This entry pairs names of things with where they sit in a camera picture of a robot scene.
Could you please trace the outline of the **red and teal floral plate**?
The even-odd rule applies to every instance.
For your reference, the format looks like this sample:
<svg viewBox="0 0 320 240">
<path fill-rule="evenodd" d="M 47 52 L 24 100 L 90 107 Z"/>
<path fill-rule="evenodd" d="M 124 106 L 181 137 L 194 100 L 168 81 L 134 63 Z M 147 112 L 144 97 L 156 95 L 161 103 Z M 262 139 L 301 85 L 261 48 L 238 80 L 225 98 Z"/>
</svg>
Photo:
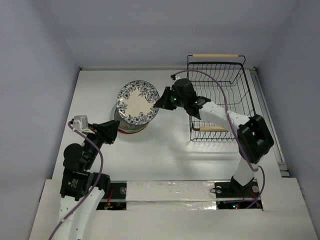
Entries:
<svg viewBox="0 0 320 240">
<path fill-rule="evenodd" d="M 124 131 L 120 128 L 118 128 L 118 132 L 121 133 L 121 134 L 125 134 L 125 135 L 132 135 L 132 134 L 136 134 L 138 132 L 140 132 L 139 130 L 138 131 Z"/>
</svg>

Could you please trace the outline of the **grey reindeer plate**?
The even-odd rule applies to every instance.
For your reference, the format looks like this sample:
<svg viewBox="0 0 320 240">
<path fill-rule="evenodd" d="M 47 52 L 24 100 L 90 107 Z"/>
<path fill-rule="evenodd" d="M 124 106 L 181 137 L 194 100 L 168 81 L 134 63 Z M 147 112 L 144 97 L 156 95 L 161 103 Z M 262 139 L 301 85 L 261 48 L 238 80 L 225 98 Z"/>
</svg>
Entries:
<svg viewBox="0 0 320 240">
<path fill-rule="evenodd" d="M 124 132 L 139 132 L 148 126 L 148 123 L 141 124 L 141 125 L 134 125 L 132 123 L 126 122 L 119 114 L 118 109 L 116 109 L 114 112 L 114 119 L 120 122 L 119 129 Z"/>
</svg>

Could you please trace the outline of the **blue floral rimmed plate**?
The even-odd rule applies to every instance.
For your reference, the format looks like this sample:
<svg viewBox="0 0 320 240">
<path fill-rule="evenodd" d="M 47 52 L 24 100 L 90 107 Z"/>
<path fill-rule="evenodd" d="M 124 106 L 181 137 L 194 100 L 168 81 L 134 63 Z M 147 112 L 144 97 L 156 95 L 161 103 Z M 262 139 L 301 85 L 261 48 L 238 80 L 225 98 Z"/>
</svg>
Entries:
<svg viewBox="0 0 320 240">
<path fill-rule="evenodd" d="M 134 80 L 121 88 L 116 107 L 120 116 L 129 124 L 144 125 L 159 112 L 155 103 L 160 99 L 157 89 L 144 80 Z"/>
</svg>

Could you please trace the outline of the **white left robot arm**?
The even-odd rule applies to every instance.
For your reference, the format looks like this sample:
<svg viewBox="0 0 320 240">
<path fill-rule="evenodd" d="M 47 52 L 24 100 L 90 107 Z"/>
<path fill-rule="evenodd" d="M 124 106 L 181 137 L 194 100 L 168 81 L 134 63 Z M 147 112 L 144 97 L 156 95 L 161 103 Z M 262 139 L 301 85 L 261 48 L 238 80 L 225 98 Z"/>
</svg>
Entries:
<svg viewBox="0 0 320 240">
<path fill-rule="evenodd" d="M 64 149 L 59 217 L 49 239 L 84 240 L 100 201 L 113 192 L 110 176 L 103 173 L 101 147 L 115 142 L 120 122 L 90 124 L 87 116 L 77 115 L 67 125 L 84 141 Z"/>
</svg>

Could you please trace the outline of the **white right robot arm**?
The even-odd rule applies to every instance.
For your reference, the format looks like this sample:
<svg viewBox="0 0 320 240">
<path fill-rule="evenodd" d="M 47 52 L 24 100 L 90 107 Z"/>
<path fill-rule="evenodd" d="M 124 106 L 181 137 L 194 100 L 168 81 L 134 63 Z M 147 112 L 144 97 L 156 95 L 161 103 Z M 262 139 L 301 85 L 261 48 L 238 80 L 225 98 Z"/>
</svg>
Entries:
<svg viewBox="0 0 320 240">
<path fill-rule="evenodd" d="M 171 87 L 167 86 L 154 107 L 171 111 L 180 107 L 191 117 L 231 132 L 237 142 L 241 159 L 230 179 L 229 189 L 235 196 L 242 196 L 248 191 L 260 160 L 274 145 L 274 139 L 261 115 L 241 115 L 230 111 L 227 106 L 219 106 L 209 98 L 198 96 L 187 78 L 178 79 Z"/>
</svg>

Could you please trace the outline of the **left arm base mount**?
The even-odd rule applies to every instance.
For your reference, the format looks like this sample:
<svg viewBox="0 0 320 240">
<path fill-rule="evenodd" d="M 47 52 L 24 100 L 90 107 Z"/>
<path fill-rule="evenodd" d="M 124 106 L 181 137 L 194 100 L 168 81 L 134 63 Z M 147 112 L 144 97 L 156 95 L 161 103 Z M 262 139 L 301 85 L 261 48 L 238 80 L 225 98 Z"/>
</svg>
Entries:
<svg viewBox="0 0 320 240">
<path fill-rule="evenodd" d="M 97 206 L 97 210 L 122 211 L 127 209 L 127 182 L 112 181 L 109 193 L 106 193 Z"/>
</svg>

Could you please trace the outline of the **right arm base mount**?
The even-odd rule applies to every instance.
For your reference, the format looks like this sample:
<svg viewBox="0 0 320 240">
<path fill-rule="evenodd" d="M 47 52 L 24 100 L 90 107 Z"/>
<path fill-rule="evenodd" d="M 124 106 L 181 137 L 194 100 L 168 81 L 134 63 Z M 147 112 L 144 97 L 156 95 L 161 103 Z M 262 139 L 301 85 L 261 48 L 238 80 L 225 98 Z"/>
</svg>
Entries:
<svg viewBox="0 0 320 240">
<path fill-rule="evenodd" d="M 229 181 L 218 181 L 210 189 L 218 210 L 263 209 L 258 183 L 254 180 L 243 190 L 234 190 Z"/>
</svg>

